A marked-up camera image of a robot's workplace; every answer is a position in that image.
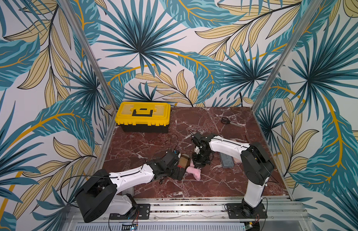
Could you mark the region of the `pink microfibre cloth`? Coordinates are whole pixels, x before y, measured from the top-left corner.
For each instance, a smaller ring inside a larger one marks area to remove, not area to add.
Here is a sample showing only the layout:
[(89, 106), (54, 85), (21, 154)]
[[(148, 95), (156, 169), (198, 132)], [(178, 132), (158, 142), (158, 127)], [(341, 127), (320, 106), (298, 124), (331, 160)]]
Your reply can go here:
[(201, 180), (201, 170), (198, 168), (195, 168), (193, 161), (190, 161), (189, 166), (186, 168), (186, 172), (189, 174), (192, 174), (195, 180), (200, 181)]

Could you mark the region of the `tan round object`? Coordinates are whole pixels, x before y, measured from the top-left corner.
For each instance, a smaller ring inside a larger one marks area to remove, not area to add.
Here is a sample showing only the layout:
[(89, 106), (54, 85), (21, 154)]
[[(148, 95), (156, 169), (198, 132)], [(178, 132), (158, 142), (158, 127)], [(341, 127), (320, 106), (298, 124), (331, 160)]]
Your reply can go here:
[(190, 156), (187, 154), (181, 154), (179, 158), (178, 167), (186, 169), (190, 166)]

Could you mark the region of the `grey rectangular block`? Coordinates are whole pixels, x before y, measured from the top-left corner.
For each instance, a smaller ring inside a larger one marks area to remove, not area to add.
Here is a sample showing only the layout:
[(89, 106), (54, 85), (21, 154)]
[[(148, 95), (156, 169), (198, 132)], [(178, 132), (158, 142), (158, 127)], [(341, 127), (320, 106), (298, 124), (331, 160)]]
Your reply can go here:
[(223, 168), (233, 168), (234, 167), (234, 161), (233, 158), (229, 155), (226, 155), (224, 153), (219, 153), (221, 165)]

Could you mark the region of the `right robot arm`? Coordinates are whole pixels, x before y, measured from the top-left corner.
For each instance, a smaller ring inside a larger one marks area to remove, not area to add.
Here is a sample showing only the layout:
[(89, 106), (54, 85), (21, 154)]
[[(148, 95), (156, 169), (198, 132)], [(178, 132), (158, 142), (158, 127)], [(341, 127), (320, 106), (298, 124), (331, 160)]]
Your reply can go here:
[(260, 143), (240, 143), (218, 135), (200, 133), (192, 135), (191, 141), (195, 144), (192, 155), (195, 168), (201, 169), (210, 165), (210, 156), (215, 152), (241, 160), (248, 178), (243, 203), (249, 208), (256, 208), (261, 204), (265, 184), (272, 175), (274, 165)]

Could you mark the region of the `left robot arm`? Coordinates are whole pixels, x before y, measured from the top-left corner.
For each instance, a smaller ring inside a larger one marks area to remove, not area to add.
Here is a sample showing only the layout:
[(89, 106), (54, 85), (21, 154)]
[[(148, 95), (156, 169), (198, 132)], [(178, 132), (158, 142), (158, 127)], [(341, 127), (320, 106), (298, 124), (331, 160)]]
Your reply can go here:
[(134, 216), (138, 212), (138, 204), (133, 196), (119, 193), (166, 177), (179, 181), (188, 163), (190, 160), (186, 155), (179, 151), (167, 151), (163, 157), (127, 171), (96, 171), (76, 192), (76, 202), (84, 222), (95, 221), (107, 211), (129, 218)]

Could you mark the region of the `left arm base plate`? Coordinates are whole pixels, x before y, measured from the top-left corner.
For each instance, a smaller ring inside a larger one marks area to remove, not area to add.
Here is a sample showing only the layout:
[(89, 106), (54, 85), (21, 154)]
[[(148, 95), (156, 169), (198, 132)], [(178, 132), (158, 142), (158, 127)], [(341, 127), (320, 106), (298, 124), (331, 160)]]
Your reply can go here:
[(110, 220), (133, 220), (138, 218), (138, 220), (148, 220), (150, 217), (150, 204), (137, 204), (126, 213), (110, 213)]

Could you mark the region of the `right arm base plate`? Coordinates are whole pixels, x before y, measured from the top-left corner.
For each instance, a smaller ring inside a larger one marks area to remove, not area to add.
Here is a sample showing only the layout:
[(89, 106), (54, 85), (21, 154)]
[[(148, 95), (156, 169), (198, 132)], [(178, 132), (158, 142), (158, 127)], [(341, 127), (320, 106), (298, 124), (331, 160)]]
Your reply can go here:
[(225, 204), (225, 210), (228, 213), (229, 219), (267, 218), (266, 208), (263, 203), (260, 203), (255, 208), (252, 208), (244, 202), (228, 203)]

